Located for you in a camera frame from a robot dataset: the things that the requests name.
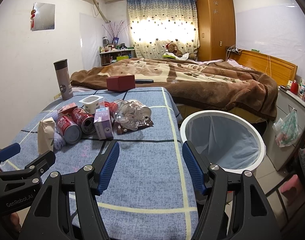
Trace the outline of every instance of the curtain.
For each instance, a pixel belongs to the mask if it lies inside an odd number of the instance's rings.
[[[137,57],[158,59],[174,42],[183,53],[199,47],[196,0],[127,0]]]

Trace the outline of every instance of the wooden headboard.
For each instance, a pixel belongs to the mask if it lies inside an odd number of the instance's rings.
[[[271,77],[277,82],[278,86],[286,86],[288,80],[293,81],[297,73],[297,65],[295,64],[272,56],[270,56],[269,62],[268,55],[249,50],[241,51],[240,55],[230,53],[229,58],[237,61],[240,65],[245,67],[267,73],[268,76],[270,76],[271,62]]]

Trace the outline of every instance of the white cabinet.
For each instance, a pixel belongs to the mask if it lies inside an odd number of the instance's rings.
[[[275,122],[277,122],[279,118],[284,119],[294,108],[297,111],[298,129],[301,135],[302,131],[305,129],[305,103],[300,102],[299,100],[301,99],[299,99],[297,96],[297,98],[295,98],[295,95],[291,95],[289,93],[291,92],[279,90],[277,99],[277,117]],[[273,122],[268,123],[267,130],[262,139],[266,145],[266,153],[272,164],[275,166],[275,169],[278,171],[293,156],[297,143],[279,148],[275,141],[275,133],[272,129],[272,125]]]

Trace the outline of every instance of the white trash can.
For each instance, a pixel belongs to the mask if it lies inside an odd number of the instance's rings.
[[[181,141],[191,141],[197,152],[225,171],[255,174],[265,154],[257,130],[244,119],[222,111],[200,111],[189,115],[180,128]]]

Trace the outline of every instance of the wooden wardrobe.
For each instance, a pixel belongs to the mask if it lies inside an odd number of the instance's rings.
[[[226,59],[226,46],[236,44],[233,0],[197,0],[198,61]]]

